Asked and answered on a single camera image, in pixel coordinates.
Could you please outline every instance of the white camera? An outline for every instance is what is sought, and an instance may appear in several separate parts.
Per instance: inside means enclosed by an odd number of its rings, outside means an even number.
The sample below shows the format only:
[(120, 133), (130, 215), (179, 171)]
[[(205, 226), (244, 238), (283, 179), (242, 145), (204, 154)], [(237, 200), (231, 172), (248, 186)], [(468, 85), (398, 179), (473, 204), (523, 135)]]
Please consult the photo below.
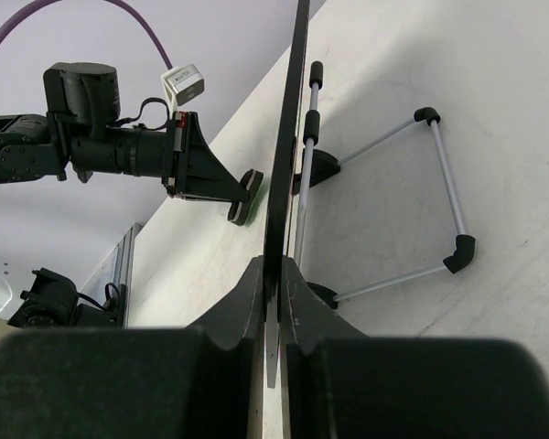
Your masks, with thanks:
[(174, 112), (179, 105), (186, 104), (205, 91), (205, 81), (193, 64), (175, 67), (163, 73), (161, 81), (167, 104)]

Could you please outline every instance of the black plastic joint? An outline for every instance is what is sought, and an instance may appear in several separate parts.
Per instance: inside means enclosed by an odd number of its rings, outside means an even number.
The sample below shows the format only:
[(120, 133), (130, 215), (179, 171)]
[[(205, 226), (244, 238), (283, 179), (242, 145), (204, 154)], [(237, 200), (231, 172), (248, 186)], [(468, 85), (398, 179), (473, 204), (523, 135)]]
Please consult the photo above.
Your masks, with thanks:
[(338, 302), (333, 300), (333, 298), (338, 295), (335, 291), (332, 291), (323, 285), (314, 284), (312, 282), (307, 282), (307, 285), (309, 285), (309, 288), (311, 288), (313, 294), (323, 300), (331, 309), (338, 309)]
[(443, 264), (452, 274), (455, 274), (470, 265), (475, 251), (476, 238), (470, 235), (458, 235), (454, 254), (444, 259)]
[[(321, 151), (320, 149), (314, 150), (309, 187), (317, 186), (319, 183), (338, 174), (339, 171), (341, 171), (341, 166), (338, 164), (338, 159), (336, 157), (330, 153)], [(293, 179), (293, 195), (298, 195), (301, 190), (302, 176), (303, 173), (295, 174)]]
[(309, 110), (305, 116), (305, 131), (303, 133), (303, 144), (307, 139), (313, 139), (314, 145), (319, 142), (319, 122), (321, 117), (317, 110)]
[(309, 74), (309, 87), (313, 88), (313, 84), (319, 84), (319, 89), (323, 89), (323, 64), (320, 61), (315, 61), (311, 64), (311, 73)]
[(440, 123), (441, 116), (439, 115), (439, 113), (436, 111), (435, 108), (424, 107), (414, 112), (414, 121), (415, 122), (426, 121), (427, 125), (431, 126), (431, 122), (433, 121), (437, 121), (437, 123)]

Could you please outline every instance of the metal stand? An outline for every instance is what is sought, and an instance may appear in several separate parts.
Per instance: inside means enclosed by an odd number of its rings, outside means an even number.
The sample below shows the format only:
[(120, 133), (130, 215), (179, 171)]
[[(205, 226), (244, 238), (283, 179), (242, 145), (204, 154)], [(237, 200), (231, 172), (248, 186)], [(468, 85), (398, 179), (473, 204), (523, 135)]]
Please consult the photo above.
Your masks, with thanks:
[[(429, 274), (440, 273), (443, 271), (450, 271), (451, 273), (457, 273), (460, 270), (466, 268), (474, 258), (474, 253), (476, 248), (476, 239), (473, 236), (468, 234), (468, 228), (466, 226), (466, 223), (464, 221), (464, 217), (462, 214), (461, 202), (459, 201), (455, 180), (453, 178), (453, 173), (451, 171), (451, 167), (449, 166), (449, 162), (447, 160), (446, 148), (443, 142), (443, 138), (441, 137), (441, 132), (439, 130), (439, 123), (441, 122), (441, 117), (439, 116), (439, 114), (436, 112), (435, 109), (430, 107), (425, 107), (420, 110), (417, 110), (414, 113), (413, 119), (406, 121), (404, 123), (401, 123), (396, 128), (382, 135), (378, 139), (372, 141), (370, 144), (364, 146), (362, 149), (344, 157), (343, 159), (338, 160), (337, 163), (340, 166), (346, 165), (348, 162), (350, 162), (354, 158), (358, 157), (359, 155), (362, 155), (366, 151), (372, 149), (374, 146), (381, 144), (382, 142), (394, 136), (395, 134), (400, 133), (402, 130), (404, 130), (405, 128), (411, 126), (416, 122), (426, 122), (427, 125), (431, 127), (431, 130), (435, 137), (437, 154), (439, 157), (439, 165), (441, 165), (441, 171), (443, 173), (443, 177), (446, 183), (447, 196), (449, 198), (449, 203), (451, 205), (454, 221), (456, 222), (456, 228), (457, 228), (456, 251), (451, 256), (448, 256), (446, 259), (444, 259), (443, 264), (429, 267), (429, 268), (412, 272), (412, 273), (402, 274), (394, 278), (387, 279), (387, 280), (384, 280), (372, 285), (368, 285), (353, 291), (349, 291), (343, 294), (333, 295), (332, 293), (333, 296), (330, 296), (329, 294), (330, 290), (328, 288), (322, 287), (321, 285), (317, 285), (317, 284), (309, 284), (312, 290), (316, 294), (318, 294), (326, 303), (328, 303), (328, 305), (330, 305), (333, 308), (336, 308), (337, 302), (340, 302), (342, 300), (356, 297), (361, 294), (371, 293), (373, 291), (379, 290), (387, 286), (409, 282), (414, 279), (419, 279), (421, 277), (428, 276)], [(307, 148), (306, 157), (308, 155), (309, 155), (309, 150)], [(304, 166), (304, 170), (309, 172), (310, 167)], [(304, 187), (308, 186), (307, 179), (301, 178), (301, 176), (299, 176), (298, 178), (300, 178), (300, 181), (301, 181), (300, 197), (304, 198), (307, 204), (308, 188), (306, 188), (305, 190), (306, 194), (305, 196), (303, 196)], [(301, 198), (299, 199), (299, 208), (300, 209), (306, 208), (306, 206), (301, 205)], [(301, 242), (299, 243), (296, 242), (296, 249), (297, 249), (297, 245), (299, 249), (298, 259), (296, 257), (297, 264), (299, 264), (300, 262), (300, 256), (301, 256), (300, 250), (301, 250), (302, 240), (303, 240), (303, 230), (299, 230), (299, 226), (301, 226), (301, 229), (305, 227), (304, 216), (305, 214), (303, 214), (302, 222), (297, 223), (297, 237), (301, 238)]]

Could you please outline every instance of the black rubber foot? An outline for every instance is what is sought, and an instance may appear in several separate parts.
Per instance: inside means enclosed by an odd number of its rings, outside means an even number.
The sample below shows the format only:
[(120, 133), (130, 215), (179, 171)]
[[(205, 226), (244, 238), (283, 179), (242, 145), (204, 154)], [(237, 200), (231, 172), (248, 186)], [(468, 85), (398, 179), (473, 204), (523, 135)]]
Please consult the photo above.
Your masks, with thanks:
[(229, 222), (237, 226), (243, 226), (246, 220), (248, 220), (248, 215), (250, 215), (250, 210), (252, 209), (256, 194), (258, 194), (258, 189), (263, 182), (263, 178), (264, 174), (254, 169), (244, 174), (244, 177), (240, 180), (240, 184), (248, 191), (250, 198), (245, 203), (235, 202), (231, 204), (230, 211), (228, 212)]
[(475, 252), (476, 238), (470, 235), (458, 235), (456, 237), (456, 251), (444, 259), (443, 264), (452, 274), (455, 274), (470, 265)]
[[(322, 181), (327, 180), (339, 173), (341, 166), (338, 164), (338, 159), (333, 155), (316, 149), (313, 151), (313, 165), (311, 167), (311, 179), (309, 180), (309, 187), (318, 185)], [(297, 195), (301, 189), (301, 176), (303, 174), (295, 174), (295, 180), (293, 182), (293, 195)]]
[(427, 125), (431, 126), (431, 122), (437, 121), (437, 123), (441, 122), (441, 116), (436, 111), (435, 108), (432, 107), (425, 107), (420, 108), (416, 112), (414, 112), (414, 121), (415, 122), (427, 122)]
[(338, 302), (333, 300), (333, 298), (338, 295), (337, 293), (334, 293), (323, 285), (313, 284), (312, 282), (307, 282), (307, 285), (309, 285), (311, 291), (326, 304), (328, 304), (331, 309), (338, 309)]

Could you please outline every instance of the black panel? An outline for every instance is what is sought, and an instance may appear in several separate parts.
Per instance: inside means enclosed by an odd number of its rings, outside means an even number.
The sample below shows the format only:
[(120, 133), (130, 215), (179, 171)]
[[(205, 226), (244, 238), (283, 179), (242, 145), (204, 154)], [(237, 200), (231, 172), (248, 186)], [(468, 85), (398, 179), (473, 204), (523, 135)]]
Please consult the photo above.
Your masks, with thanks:
[(309, 0), (299, 0), (266, 214), (264, 237), (264, 296), (266, 301), (278, 294), (281, 283), (286, 216), (291, 194), (291, 182), (295, 172), (294, 143), (305, 69), (308, 22)]
[(543, 373), (509, 342), (325, 340), (301, 360), (301, 437), (549, 438)]
[(196, 329), (24, 331), (0, 347), (0, 438), (219, 434), (235, 355)]

